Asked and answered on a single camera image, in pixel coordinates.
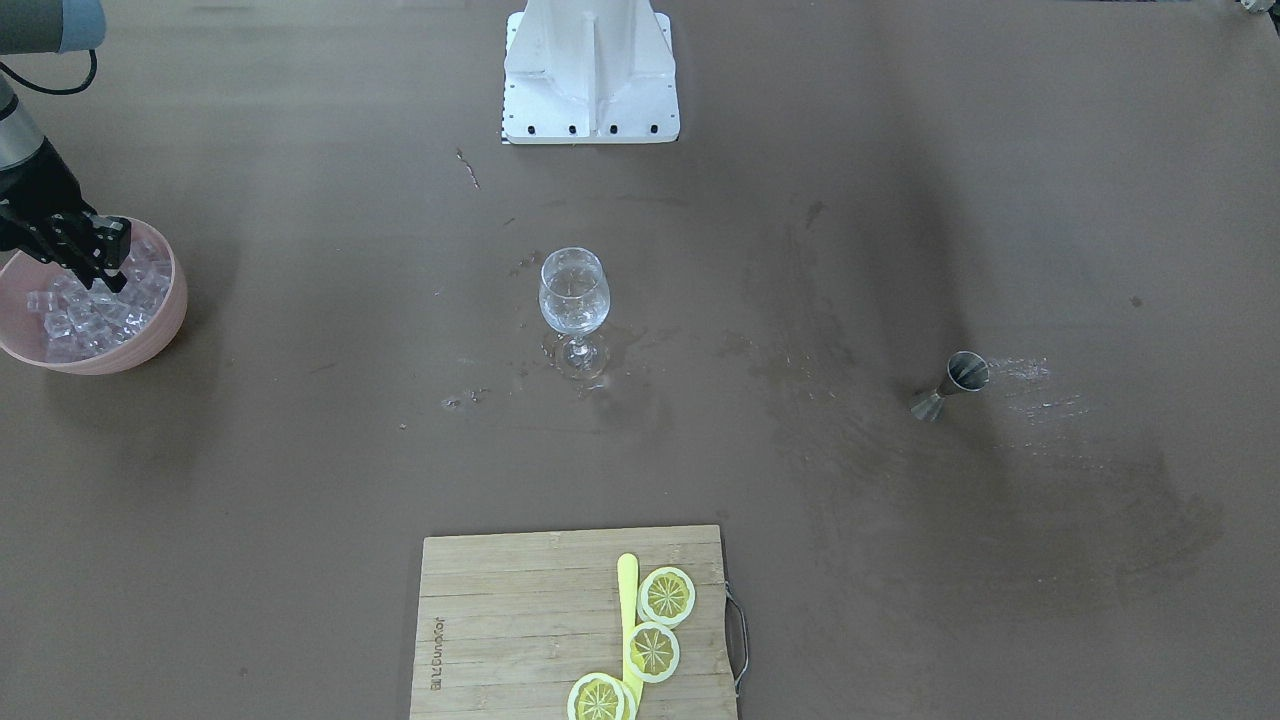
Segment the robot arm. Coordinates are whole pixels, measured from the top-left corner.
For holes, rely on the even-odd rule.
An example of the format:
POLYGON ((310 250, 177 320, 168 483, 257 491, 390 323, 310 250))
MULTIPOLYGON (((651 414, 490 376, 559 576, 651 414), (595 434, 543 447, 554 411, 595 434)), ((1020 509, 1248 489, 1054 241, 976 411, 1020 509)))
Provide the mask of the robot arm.
POLYGON ((52 141, 27 111, 14 87, 47 96, 86 91, 99 73, 97 50, 108 32, 100 1, 5 1, 1 55, 87 53, 88 69, 76 86, 35 83, 9 65, 1 81, 1 241, 41 264, 69 270, 87 290, 101 283, 119 293, 131 252, 131 220, 99 213, 52 141))

